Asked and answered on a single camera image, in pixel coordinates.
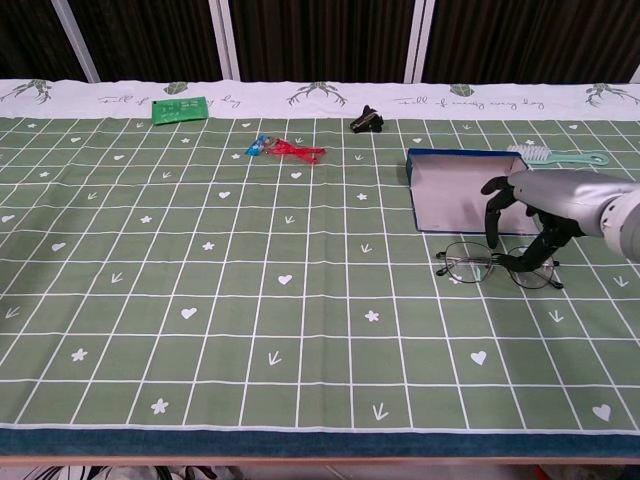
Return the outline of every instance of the curtain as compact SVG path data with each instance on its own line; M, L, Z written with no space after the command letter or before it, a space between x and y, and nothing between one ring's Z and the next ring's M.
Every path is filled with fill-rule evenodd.
M402 82L413 0L230 0L244 81Z
M626 83L639 0L437 0L422 81Z
M50 0L0 1L0 78L86 80Z
M207 0L70 0L102 81L222 79Z

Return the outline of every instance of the white star print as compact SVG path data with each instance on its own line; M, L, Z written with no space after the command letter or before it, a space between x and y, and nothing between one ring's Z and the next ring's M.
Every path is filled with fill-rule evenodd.
M459 283L462 283L462 277L460 275L456 275L455 273L453 274L452 277L449 277L449 280L451 281L451 283L453 283L454 285L458 285Z
M158 415L159 413L166 413L165 409L169 406L169 402L165 402L162 398L159 398L156 403L151 405L151 409L153 410L154 415Z
M366 318L367 320L369 320L369 322L377 322L378 320L380 320L378 318L378 315L380 315L378 312L374 312L373 310L369 310L369 313L367 313L364 318Z
M88 352L86 350L79 348L77 352L73 352L71 354L71 358L73 359L74 362L81 362L82 360L84 360L84 357L87 353Z

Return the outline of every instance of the black hair clip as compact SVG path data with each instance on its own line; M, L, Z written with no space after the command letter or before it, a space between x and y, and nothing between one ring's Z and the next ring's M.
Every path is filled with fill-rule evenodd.
M383 123L384 120L382 120L382 117L378 115L378 112L373 108L370 108L369 105L365 105L362 115L351 122L349 128L351 128L353 133L369 131L379 133L382 131Z

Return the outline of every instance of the brush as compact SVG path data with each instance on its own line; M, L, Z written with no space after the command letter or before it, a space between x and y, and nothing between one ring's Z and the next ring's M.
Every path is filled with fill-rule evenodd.
M602 152L553 153L548 147L539 145L509 145L509 152L518 152L529 165L549 165L551 163L581 163L603 167L609 157Z

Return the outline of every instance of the table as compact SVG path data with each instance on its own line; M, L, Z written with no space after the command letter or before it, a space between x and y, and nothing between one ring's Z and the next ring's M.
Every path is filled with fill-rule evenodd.
M0 119L7 461L637 456L638 266L587 238L557 255L561 291L437 278L461 237L416 231L404 173L411 147L532 143L606 150L599 171L637 179L635 86L579 108L569 87L368 86L384 131L354 135L350 85L190 85L213 118L154 127L158 85L70 83ZM256 106L269 89L303 95ZM247 157L258 133L327 154Z

